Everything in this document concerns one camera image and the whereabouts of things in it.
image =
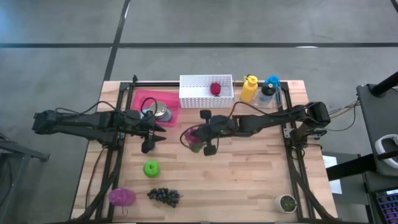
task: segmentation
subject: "pink plate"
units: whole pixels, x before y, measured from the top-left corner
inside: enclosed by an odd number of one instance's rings
[[[180,111],[179,93],[169,91],[136,90],[134,99],[132,100],[131,109],[140,111],[142,102],[148,97],[153,97],[157,101],[165,103],[166,107],[172,112],[172,119],[169,122],[156,121],[156,123],[163,127],[174,127],[177,124],[178,113]],[[144,104],[144,108],[150,107],[153,102],[153,100],[147,100]]]

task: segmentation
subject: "red apple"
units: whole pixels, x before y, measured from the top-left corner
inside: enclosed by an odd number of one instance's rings
[[[210,93],[218,96],[219,93],[221,92],[221,85],[218,83],[213,83],[210,85]]]

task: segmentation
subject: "white basket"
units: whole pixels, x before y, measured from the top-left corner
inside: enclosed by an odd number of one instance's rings
[[[221,85],[220,96],[210,93],[210,85]],[[181,108],[228,108],[234,101],[232,75],[180,75]]]

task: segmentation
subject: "green apple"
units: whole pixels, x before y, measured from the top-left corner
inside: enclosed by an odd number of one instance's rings
[[[157,177],[160,172],[159,163],[157,161],[147,161],[144,164],[144,173],[147,177]]]

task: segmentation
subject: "wooden tabletop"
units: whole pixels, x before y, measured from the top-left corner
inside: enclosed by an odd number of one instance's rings
[[[287,81],[293,105],[308,103],[302,80]],[[116,105],[120,82],[104,82],[99,100]],[[145,89],[176,91],[176,87],[152,87]],[[235,88],[235,101],[239,101],[241,87]],[[100,104],[98,111],[110,108]],[[229,114],[231,108],[215,108],[213,114]],[[247,106],[237,106],[234,114],[256,114]],[[250,138],[220,139],[218,153],[205,157],[203,152],[195,154],[180,145],[180,134],[190,126],[203,123],[199,109],[181,109],[178,124],[166,128],[158,135],[167,140],[157,142],[153,151],[141,152],[142,139],[128,136],[124,147],[119,187],[137,194],[137,200],[122,214],[115,207],[114,222],[293,222],[296,214],[278,213],[274,199],[282,194],[292,195],[287,168],[284,142],[280,126],[263,129]],[[95,160],[101,145],[90,141],[73,206],[72,218],[84,211],[86,190]],[[101,156],[90,191],[90,201],[100,189],[106,150]],[[142,167],[148,160],[160,163],[160,175],[148,179]],[[318,146],[305,150],[305,167],[310,188],[319,202],[337,217],[335,203],[326,175],[322,152]],[[149,200],[146,193],[153,188],[176,189],[183,197],[177,208]],[[305,200],[302,198],[305,217]],[[108,212],[108,198],[104,204],[104,216]]]

